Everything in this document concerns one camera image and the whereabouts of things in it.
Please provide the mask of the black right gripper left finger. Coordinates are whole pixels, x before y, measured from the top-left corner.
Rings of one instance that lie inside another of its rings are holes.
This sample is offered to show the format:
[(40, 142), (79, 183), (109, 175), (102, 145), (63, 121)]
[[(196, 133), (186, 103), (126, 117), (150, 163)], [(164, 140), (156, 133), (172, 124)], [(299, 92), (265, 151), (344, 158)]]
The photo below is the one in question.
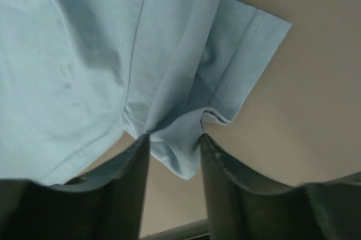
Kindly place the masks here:
[(1, 181), (2, 239), (138, 239), (149, 136), (66, 184)]

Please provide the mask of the light blue t-shirt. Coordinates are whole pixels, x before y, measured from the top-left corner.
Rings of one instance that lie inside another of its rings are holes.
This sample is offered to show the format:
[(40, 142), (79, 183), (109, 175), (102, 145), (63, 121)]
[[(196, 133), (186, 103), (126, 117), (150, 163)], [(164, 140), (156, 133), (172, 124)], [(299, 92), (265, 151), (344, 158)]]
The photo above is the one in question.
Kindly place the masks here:
[(237, 0), (1, 0), (1, 178), (65, 183), (129, 133), (190, 179), (290, 26)]

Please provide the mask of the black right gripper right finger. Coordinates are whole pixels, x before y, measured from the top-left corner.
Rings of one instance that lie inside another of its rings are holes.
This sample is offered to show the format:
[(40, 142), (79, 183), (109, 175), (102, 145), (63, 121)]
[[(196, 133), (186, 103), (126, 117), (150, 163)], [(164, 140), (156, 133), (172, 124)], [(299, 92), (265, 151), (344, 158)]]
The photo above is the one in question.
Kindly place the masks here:
[(360, 174), (289, 186), (199, 139), (211, 239), (359, 239)]

